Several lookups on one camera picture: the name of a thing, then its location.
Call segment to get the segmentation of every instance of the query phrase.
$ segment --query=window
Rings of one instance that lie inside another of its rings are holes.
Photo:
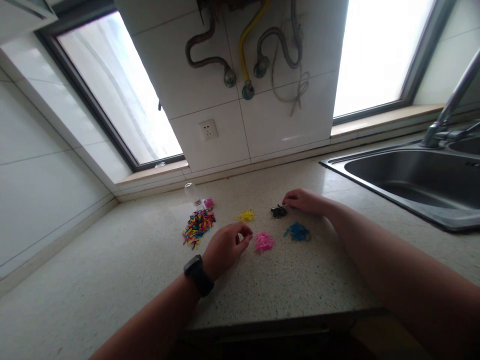
[[[111,1],[100,3],[60,13],[41,39],[133,171],[183,160],[122,17]]]
[[[412,104],[454,3],[349,1],[335,124]]]

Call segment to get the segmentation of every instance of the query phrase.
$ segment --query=hand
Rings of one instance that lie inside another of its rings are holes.
[[[230,269],[253,238],[252,229],[244,222],[222,227],[210,240],[203,253],[203,269],[215,281]]]
[[[323,215],[322,208],[326,205],[326,199],[312,191],[298,188],[287,192],[281,203],[307,214],[321,216]]]

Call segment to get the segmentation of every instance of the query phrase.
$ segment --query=window frame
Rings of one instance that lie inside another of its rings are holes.
[[[43,27],[35,34],[130,169],[135,173],[154,168],[160,163],[170,164],[185,160],[185,155],[179,154],[142,164],[138,163],[57,39],[58,36],[66,32],[118,11],[113,0],[67,0],[54,6],[53,10],[58,17],[58,21]]]
[[[411,106],[455,3],[456,0],[435,0],[403,82],[400,99],[336,116],[333,118],[333,125]]]

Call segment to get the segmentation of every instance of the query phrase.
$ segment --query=window sill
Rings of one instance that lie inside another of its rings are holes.
[[[353,134],[362,130],[373,129],[387,124],[416,118],[419,115],[436,113],[441,111],[444,106],[444,104],[412,105],[393,111],[383,112],[378,115],[364,117],[362,119],[332,126],[330,137],[335,139],[340,136]]]
[[[189,163],[187,160],[180,160],[177,162],[169,163],[165,166],[151,168],[148,170],[143,170],[139,172],[134,172],[133,174],[127,176],[123,180],[116,183],[116,185],[126,185],[130,183],[137,182],[139,180],[146,180],[149,178],[157,177],[158,175],[165,175],[168,173],[173,173],[178,170],[188,169]]]

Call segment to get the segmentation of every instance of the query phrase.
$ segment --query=stainless steel sink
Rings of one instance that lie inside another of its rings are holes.
[[[418,141],[320,163],[446,231],[470,231],[480,229],[480,155],[470,152],[479,141],[436,149]]]
[[[449,148],[462,153],[480,155],[480,137],[454,142]]]

